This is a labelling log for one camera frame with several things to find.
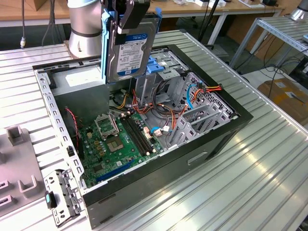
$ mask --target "hard drive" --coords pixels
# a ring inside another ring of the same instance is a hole
[[[111,25],[106,70],[108,83],[145,74],[159,21],[155,14],[147,14],[136,29],[129,30],[121,45],[115,45],[116,31]]]

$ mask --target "blue hard drive label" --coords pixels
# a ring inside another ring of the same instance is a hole
[[[125,44],[120,45],[119,59],[116,72],[120,76],[130,75],[140,68],[143,50],[147,41],[147,34],[127,35]]]

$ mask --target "expansion slot bracket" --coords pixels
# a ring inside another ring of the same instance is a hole
[[[45,196],[57,227],[75,219],[85,209],[77,182],[71,169],[55,170],[44,178]]]

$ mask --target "blue cable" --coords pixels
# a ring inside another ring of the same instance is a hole
[[[191,87],[196,87],[196,86],[197,86],[197,85],[195,85],[195,84],[191,84],[191,85],[188,87],[188,89],[187,89],[187,95],[186,95],[187,104],[188,104],[188,106],[189,106],[191,109],[193,109],[193,106],[192,106],[191,100],[189,99],[189,89],[190,89]]]
[[[160,129],[160,127],[154,127],[151,129],[151,133],[153,133],[155,130]]]

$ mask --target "extrusion profile table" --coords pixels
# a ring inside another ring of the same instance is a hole
[[[254,118],[219,155],[95,230],[295,230],[308,214],[308,132],[189,34],[159,33],[154,45],[166,44],[177,44]],[[31,66],[67,59],[64,45],[0,52],[0,128],[30,131],[44,177],[67,164]],[[57,230],[44,198],[0,225]],[[90,230],[86,214],[60,230]]]
[[[258,26],[262,27],[264,31],[250,51],[251,54],[257,50],[268,33],[273,34],[291,46],[289,50],[284,54],[284,56],[280,58],[277,64],[280,64],[284,60],[292,47],[297,49],[299,52],[302,52],[303,54],[308,54],[308,43],[303,40],[303,35],[308,34],[308,22],[299,23],[288,17],[257,18],[255,19],[254,23],[243,39],[240,47],[232,58],[229,65],[231,68],[235,66],[237,60],[239,59],[248,41]]]

